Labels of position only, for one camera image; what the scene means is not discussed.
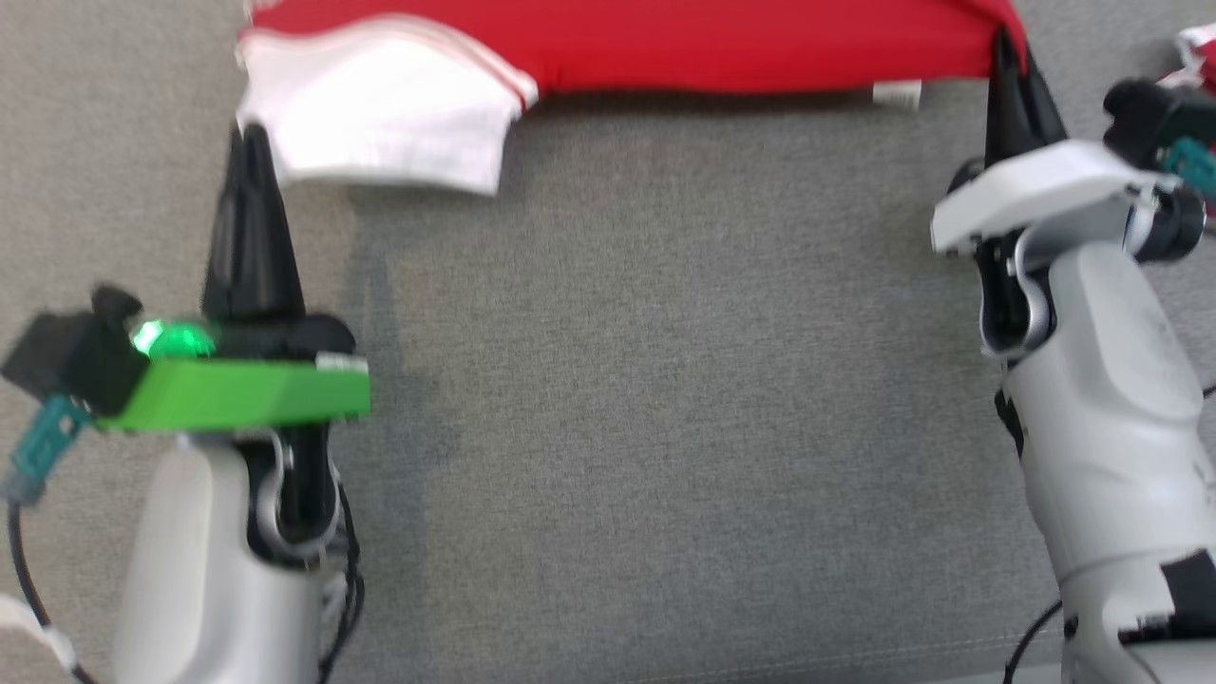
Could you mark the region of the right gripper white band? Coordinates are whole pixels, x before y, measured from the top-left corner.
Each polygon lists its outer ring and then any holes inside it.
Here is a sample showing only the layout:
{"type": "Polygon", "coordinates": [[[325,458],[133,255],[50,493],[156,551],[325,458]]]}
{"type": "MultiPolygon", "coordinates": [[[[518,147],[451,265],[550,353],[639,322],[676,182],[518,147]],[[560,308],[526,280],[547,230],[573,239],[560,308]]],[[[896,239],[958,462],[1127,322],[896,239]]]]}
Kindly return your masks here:
{"type": "Polygon", "coordinates": [[[1107,239],[1136,256],[1169,200],[1182,200],[1200,222],[1207,220],[1207,200],[1177,175],[1133,167],[1103,142],[1066,139],[1034,54],[1028,52],[1021,75],[1015,43],[1000,29],[987,83],[984,166],[990,168],[935,207],[934,252],[973,256],[986,239],[1021,229],[1041,239],[1030,248],[1032,260],[1070,239],[1107,239]]]}

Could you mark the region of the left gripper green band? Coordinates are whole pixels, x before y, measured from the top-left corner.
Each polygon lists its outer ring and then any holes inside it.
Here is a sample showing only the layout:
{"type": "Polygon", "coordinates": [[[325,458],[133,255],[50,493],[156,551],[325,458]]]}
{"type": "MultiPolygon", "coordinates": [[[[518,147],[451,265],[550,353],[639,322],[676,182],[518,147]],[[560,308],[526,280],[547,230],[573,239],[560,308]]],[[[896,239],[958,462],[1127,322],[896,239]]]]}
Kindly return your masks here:
{"type": "Polygon", "coordinates": [[[233,124],[218,192],[201,314],[212,321],[253,312],[291,320],[218,324],[151,319],[131,333],[150,359],[140,385],[100,431],[240,431],[333,424],[371,411],[368,360],[338,316],[308,314],[269,134],[233,124]],[[249,204],[249,274],[246,269],[249,204]]]}

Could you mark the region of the red garment with white stripes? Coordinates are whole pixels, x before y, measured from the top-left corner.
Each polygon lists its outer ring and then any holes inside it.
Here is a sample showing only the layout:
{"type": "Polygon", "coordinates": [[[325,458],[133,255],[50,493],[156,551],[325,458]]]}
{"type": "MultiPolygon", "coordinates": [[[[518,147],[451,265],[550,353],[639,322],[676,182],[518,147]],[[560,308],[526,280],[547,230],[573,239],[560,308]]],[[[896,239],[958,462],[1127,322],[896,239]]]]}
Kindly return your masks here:
{"type": "Polygon", "coordinates": [[[1181,68],[1159,79],[1159,86],[1195,89],[1216,97],[1216,23],[1180,30],[1173,45],[1181,68]]]}

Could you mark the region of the red shirt with white sleeves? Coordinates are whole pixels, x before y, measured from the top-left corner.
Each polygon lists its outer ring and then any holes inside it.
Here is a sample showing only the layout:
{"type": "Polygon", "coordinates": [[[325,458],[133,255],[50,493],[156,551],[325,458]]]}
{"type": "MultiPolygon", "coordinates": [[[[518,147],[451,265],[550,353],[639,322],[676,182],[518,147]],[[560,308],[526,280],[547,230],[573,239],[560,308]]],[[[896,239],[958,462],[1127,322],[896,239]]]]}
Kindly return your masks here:
{"type": "Polygon", "coordinates": [[[247,0],[236,120],[278,181],[491,196],[544,97],[786,95],[1028,69],[1013,0],[247,0]]]}

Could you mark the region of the white tape flag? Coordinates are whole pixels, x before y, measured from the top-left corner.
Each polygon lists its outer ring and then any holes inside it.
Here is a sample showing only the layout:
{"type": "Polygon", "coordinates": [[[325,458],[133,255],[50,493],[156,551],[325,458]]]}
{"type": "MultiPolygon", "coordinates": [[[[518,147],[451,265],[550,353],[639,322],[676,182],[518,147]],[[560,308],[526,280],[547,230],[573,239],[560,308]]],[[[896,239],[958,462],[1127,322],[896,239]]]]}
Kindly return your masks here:
{"type": "Polygon", "coordinates": [[[55,626],[43,626],[24,600],[5,593],[0,593],[0,630],[17,630],[33,637],[54,654],[69,675],[79,665],[77,650],[64,632],[55,626]]]}

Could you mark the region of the grey fabric sofa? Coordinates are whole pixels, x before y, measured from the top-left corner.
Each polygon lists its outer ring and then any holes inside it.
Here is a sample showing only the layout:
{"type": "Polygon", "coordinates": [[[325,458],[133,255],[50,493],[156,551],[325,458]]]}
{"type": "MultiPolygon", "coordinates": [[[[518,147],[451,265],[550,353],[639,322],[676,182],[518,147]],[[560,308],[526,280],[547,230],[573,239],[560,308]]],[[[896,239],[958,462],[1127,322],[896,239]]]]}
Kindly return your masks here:
{"type": "MultiPolygon", "coordinates": [[[[0,0],[0,358],[98,280],[199,312],[240,0],[0,0]]],[[[1002,669],[1058,589],[931,208],[985,83],[553,97],[495,198],[285,190],[373,415],[334,428],[368,606],[333,684],[885,684],[1002,669]]],[[[89,431],[26,516],[109,645],[170,437],[89,431]]]]}

